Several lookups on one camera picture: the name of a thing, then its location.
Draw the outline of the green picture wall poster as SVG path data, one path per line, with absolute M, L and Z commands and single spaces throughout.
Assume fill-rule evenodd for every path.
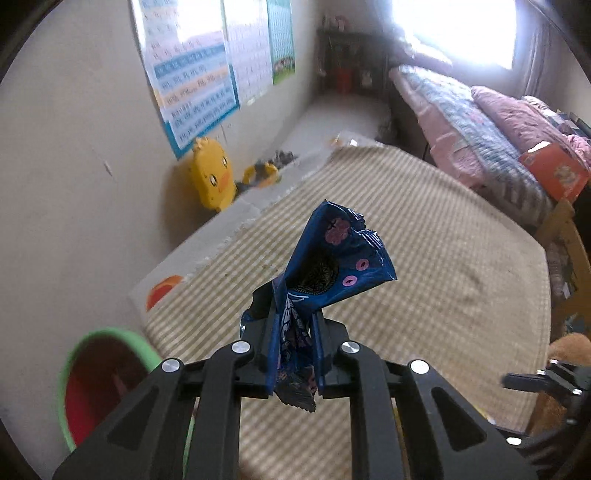
M 290 0 L 267 0 L 266 4 L 273 84 L 277 85 L 296 70 L 293 14 Z

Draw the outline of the pink quilted bedding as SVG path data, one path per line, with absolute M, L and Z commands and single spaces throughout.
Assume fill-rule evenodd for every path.
M 590 141 L 564 133 L 535 97 L 470 87 L 432 70 L 400 65 L 389 73 L 417 118 L 435 164 L 522 226 L 537 227 L 558 202 L 520 156 L 543 141 L 576 154 L 590 172 Z

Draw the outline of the striped beige mat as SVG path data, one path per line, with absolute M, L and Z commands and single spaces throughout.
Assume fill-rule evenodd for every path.
M 180 246 L 174 273 L 181 282 L 145 318 L 160 354 L 192 362 L 235 339 L 252 292 L 283 272 L 312 211 L 327 200 L 365 217 L 397 279 L 325 315 L 384 359 L 426 360 L 498 424 L 524 429 L 536 398 L 500 381 L 545 364 L 545 252 L 472 190 L 394 147 L 339 149 L 287 196 L 266 200 L 231 238 Z M 194 255 L 208 244 L 214 253 L 197 263 Z

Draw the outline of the dark shelf with items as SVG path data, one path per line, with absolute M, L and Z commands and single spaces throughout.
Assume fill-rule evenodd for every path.
M 363 31 L 346 16 L 322 17 L 318 35 L 318 81 L 322 93 L 383 98 L 394 61 L 394 33 Z

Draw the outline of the yellow toy vehicle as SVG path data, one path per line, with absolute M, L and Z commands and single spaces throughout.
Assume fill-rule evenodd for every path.
M 245 193 L 252 188 L 264 188 L 280 181 L 280 170 L 297 160 L 293 152 L 279 150 L 273 157 L 259 159 L 245 169 L 242 179 L 236 183 L 238 193 Z

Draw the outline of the white foam floor mat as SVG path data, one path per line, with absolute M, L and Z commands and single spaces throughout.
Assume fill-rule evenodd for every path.
M 160 283 L 174 276 L 185 279 L 204 267 L 240 230 L 256 222 L 264 210 L 314 176 L 335 149 L 382 145 L 354 132 L 342 131 L 322 148 L 301 155 L 281 169 L 279 182 L 240 194 L 235 202 L 205 222 L 130 291 L 130 302 L 137 310 L 141 323 L 147 323 L 148 312 L 161 299 L 153 294 L 159 289 Z

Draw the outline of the yellow duck toy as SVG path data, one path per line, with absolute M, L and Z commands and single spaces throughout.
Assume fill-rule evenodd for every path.
M 207 137 L 196 138 L 189 175 L 201 205 L 221 212 L 235 200 L 238 187 L 233 179 L 232 164 L 221 143 Z

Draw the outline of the blue snack wrapper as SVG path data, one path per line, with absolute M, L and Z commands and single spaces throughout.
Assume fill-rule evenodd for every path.
M 321 340 L 322 309 L 396 279 L 382 239 L 367 228 L 363 215 L 322 202 L 286 269 L 253 292 L 240 319 L 242 337 L 250 324 L 271 319 L 270 350 L 264 360 L 270 368 L 267 390 L 283 404 L 314 412 L 329 351 Z

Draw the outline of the blue wall chart poster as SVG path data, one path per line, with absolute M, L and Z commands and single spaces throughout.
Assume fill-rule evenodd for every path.
M 143 67 L 176 158 L 238 110 L 221 1 L 132 0 Z

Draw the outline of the red green trash bin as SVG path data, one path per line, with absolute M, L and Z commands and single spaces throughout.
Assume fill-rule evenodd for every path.
M 119 328 L 86 334 L 68 354 L 58 377 L 58 423 L 69 451 L 161 363 L 141 335 Z

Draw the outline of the orange cardboard box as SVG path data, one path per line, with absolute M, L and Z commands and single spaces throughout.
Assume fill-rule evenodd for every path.
M 590 172 L 576 154 L 547 141 L 523 153 L 519 161 L 555 201 L 573 203 L 590 179 Z

